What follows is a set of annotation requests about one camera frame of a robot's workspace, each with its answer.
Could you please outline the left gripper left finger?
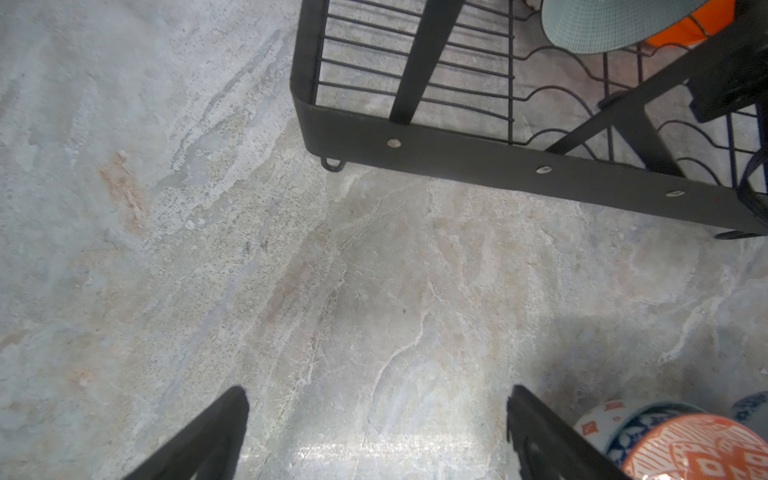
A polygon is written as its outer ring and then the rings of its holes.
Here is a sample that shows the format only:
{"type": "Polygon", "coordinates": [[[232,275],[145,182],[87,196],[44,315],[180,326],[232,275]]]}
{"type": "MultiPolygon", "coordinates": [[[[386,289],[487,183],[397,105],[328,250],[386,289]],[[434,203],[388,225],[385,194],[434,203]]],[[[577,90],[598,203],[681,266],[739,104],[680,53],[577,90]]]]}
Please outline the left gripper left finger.
{"type": "Polygon", "coordinates": [[[231,479],[243,445],[249,402],[243,387],[226,390],[135,470],[129,479],[231,479]]]}

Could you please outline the orange plastic bowl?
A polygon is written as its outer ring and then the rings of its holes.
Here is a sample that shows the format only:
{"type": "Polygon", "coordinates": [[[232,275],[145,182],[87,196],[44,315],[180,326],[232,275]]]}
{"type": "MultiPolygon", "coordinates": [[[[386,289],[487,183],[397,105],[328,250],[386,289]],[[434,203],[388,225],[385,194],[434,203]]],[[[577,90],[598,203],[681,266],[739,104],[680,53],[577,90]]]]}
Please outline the orange plastic bowl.
{"type": "Polygon", "coordinates": [[[730,25],[735,16],[734,0],[711,0],[691,16],[646,40],[653,47],[695,46],[730,25]]]}

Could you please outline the blue white floral bowl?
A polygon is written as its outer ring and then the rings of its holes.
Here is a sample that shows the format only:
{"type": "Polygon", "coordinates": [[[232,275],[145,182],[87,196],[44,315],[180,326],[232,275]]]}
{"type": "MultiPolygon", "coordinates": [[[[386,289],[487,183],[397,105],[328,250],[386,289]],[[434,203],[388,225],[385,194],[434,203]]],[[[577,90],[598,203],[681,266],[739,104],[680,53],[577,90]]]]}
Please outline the blue white floral bowl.
{"type": "Polygon", "coordinates": [[[768,442],[768,394],[766,391],[748,395],[735,402],[730,418],[768,442]]]}

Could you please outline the mint green ribbed bowl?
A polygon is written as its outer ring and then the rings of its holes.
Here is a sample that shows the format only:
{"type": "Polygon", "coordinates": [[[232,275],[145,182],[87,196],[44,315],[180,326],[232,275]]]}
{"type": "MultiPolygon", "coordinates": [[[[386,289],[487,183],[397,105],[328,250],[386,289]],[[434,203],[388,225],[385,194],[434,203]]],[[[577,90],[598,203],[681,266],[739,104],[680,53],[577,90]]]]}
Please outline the mint green ribbed bowl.
{"type": "Polygon", "coordinates": [[[579,55],[605,53],[646,40],[687,18],[705,0],[544,0],[544,35],[579,55]]]}

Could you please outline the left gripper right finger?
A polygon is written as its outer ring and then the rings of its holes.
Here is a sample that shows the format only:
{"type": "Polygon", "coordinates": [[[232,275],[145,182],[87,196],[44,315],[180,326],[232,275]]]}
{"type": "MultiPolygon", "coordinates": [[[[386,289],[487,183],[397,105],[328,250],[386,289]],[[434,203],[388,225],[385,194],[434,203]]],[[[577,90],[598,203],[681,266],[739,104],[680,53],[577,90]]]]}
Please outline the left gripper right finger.
{"type": "Polygon", "coordinates": [[[506,410],[506,440],[518,456],[521,479],[628,478],[525,386],[513,387],[506,410]]]}

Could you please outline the red orange patterned bowl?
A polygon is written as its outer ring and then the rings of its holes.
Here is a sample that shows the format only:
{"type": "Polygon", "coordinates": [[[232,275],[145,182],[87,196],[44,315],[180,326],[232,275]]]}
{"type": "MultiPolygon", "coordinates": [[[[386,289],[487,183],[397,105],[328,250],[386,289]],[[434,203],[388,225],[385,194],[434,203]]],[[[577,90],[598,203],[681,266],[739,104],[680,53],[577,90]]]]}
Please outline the red orange patterned bowl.
{"type": "Polygon", "coordinates": [[[677,401],[599,404],[574,430],[632,479],[765,479],[767,442],[726,416],[677,401]]]}

